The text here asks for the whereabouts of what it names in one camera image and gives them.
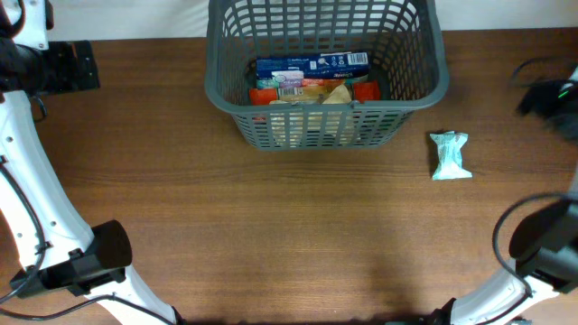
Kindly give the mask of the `beige crinkled pouch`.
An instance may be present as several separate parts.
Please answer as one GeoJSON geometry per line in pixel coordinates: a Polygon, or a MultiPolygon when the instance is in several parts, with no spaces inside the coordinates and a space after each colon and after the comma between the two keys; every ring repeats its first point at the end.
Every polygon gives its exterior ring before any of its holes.
{"type": "Polygon", "coordinates": [[[269,113],[266,125],[256,140],[263,148],[345,146],[355,141],[354,118],[342,111],[269,113]]]}

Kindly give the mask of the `orange spaghetti packet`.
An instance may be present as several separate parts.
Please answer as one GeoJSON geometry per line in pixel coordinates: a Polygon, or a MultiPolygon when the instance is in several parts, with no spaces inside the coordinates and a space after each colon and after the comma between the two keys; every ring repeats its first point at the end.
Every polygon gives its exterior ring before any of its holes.
{"type": "Polygon", "coordinates": [[[281,104],[322,104],[337,105],[367,101],[381,98],[381,91],[376,81],[353,84],[314,85],[296,88],[252,88],[248,91],[251,104],[254,106],[281,104]]]}

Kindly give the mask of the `grey plastic basket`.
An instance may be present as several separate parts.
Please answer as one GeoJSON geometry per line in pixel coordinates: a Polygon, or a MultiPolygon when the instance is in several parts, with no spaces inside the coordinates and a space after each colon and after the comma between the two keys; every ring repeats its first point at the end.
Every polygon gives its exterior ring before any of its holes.
{"type": "Polygon", "coordinates": [[[211,0],[205,89],[266,151],[369,148],[445,95],[434,0],[211,0]]]}

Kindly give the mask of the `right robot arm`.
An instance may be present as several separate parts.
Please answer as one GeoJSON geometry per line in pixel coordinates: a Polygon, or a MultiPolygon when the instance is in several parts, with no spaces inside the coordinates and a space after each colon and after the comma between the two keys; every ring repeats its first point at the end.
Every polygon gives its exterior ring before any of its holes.
{"type": "Polygon", "coordinates": [[[510,206],[492,232],[500,269],[481,287],[450,299],[422,324],[516,324],[532,306],[577,288],[577,180],[566,192],[526,197],[510,206]],[[509,259],[499,252],[499,231],[523,205],[551,200],[523,218],[509,242],[509,259]]]}

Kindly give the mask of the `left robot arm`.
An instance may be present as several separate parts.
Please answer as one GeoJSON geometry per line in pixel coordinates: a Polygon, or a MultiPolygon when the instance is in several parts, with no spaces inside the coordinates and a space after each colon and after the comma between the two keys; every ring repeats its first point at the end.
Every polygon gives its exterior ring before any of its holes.
{"type": "Polygon", "coordinates": [[[50,41],[53,24],[48,0],[1,3],[1,212],[22,266],[1,300],[67,290],[123,324],[182,324],[134,269],[122,225],[90,226],[42,147],[32,103],[99,86],[90,43],[50,41]]]}

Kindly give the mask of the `blue tissue multipack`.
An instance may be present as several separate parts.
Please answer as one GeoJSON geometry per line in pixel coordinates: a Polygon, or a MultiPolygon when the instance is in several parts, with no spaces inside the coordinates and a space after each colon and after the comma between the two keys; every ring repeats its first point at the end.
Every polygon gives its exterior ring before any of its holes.
{"type": "Polygon", "coordinates": [[[355,79],[368,75],[366,52],[335,52],[315,55],[259,58],[256,60],[256,87],[303,87],[311,79],[355,79]]]}

